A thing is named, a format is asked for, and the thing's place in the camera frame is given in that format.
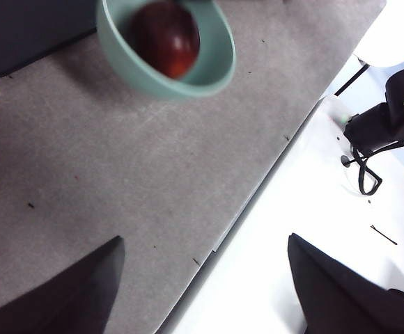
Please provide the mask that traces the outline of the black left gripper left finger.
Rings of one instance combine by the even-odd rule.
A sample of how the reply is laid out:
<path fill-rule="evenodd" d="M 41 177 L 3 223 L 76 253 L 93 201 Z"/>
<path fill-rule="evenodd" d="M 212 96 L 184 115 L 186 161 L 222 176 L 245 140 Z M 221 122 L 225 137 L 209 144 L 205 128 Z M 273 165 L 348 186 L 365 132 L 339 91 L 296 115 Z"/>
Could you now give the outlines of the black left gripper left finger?
<path fill-rule="evenodd" d="M 0 333 L 103 333 L 124 262 L 124 240 L 116 236 L 0 307 Z"/>

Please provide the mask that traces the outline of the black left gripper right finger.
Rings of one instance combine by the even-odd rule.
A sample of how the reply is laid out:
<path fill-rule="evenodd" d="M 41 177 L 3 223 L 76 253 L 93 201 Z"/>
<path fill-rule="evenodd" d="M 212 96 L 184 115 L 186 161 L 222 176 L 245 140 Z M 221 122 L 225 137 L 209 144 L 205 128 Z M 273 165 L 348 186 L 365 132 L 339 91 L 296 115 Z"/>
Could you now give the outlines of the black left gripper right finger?
<path fill-rule="evenodd" d="M 288 259 L 308 333 L 404 333 L 404 292 L 372 283 L 297 234 Z"/>

